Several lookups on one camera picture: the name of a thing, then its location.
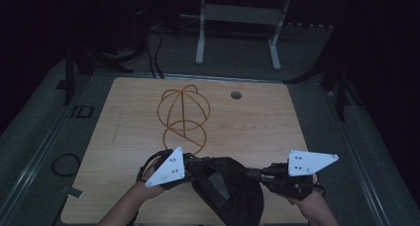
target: dark background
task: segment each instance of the dark background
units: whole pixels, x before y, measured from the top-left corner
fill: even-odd
[[[64,58],[65,47],[74,34],[108,52],[132,45],[133,39],[121,36],[119,29],[132,29],[130,22],[136,22],[132,14],[133,0],[114,1],[0,0],[0,133],[19,113],[50,68]],[[150,14],[145,9],[152,7],[154,14],[162,16],[175,30],[177,14],[197,15],[199,12],[199,0],[138,1],[137,11]],[[266,0],[237,1],[276,4]],[[286,22],[304,26],[336,26],[324,56],[350,64],[349,79],[356,84],[358,94],[418,204],[420,192],[415,179],[420,167],[417,161],[420,154],[419,2],[292,0],[286,18]],[[148,30],[144,17],[137,22],[143,31]],[[140,40],[142,37],[141,34],[136,36]]]

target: wooden table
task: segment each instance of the wooden table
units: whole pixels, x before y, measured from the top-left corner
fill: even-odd
[[[79,199],[68,198],[61,213],[64,223],[98,222],[133,185],[140,166],[163,149],[165,126],[157,114],[163,93],[169,89],[180,90],[188,84],[194,84],[210,103],[208,120],[202,125],[207,136],[206,145],[197,157],[228,156],[248,168],[261,169],[271,163],[286,163],[290,149],[307,151],[285,85],[117,78],[73,185],[83,191],[83,195]],[[239,91],[242,98],[232,98],[233,91]],[[202,113],[194,112],[192,109],[197,108],[191,107],[194,105],[191,103],[184,102],[185,116],[198,121]],[[162,106],[160,114],[165,115],[167,105]],[[180,118],[179,113],[173,110],[170,118]],[[197,141],[203,138],[200,130],[188,134]],[[184,152],[194,151],[194,146],[185,139],[169,134],[166,137],[171,148],[182,146]],[[296,206],[270,193],[263,185],[262,190],[265,202],[262,223],[306,222]],[[140,209],[137,222],[166,225],[222,223],[190,183],[147,201]]]

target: white metal table leg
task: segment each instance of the white metal table leg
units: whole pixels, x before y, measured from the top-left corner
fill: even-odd
[[[271,39],[268,39],[269,53],[271,55],[272,68],[274,70],[281,69],[276,44],[277,44],[278,36],[280,35],[281,28],[284,24],[284,19],[286,17],[289,4],[290,4],[290,0],[286,0],[284,2],[283,9],[281,10],[280,15],[278,16],[278,22],[277,22],[277,27],[275,29],[275,34]]]
[[[204,21],[205,21],[205,0],[201,0],[200,10],[200,35],[198,37],[197,54],[195,56],[195,63],[202,64],[204,60],[204,45],[206,37],[204,35]]]

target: person's right arm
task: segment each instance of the person's right arm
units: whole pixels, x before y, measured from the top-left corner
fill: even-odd
[[[339,225],[324,196],[317,190],[313,190],[310,195],[301,201],[291,198],[287,198],[287,200],[299,207],[303,217],[309,221],[311,226]]]

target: black bag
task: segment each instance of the black bag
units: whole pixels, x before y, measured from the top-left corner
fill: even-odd
[[[191,183],[227,226],[257,226],[263,215],[263,191],[245,178],[247,169],[231,158],[211,158],[193,165]]]

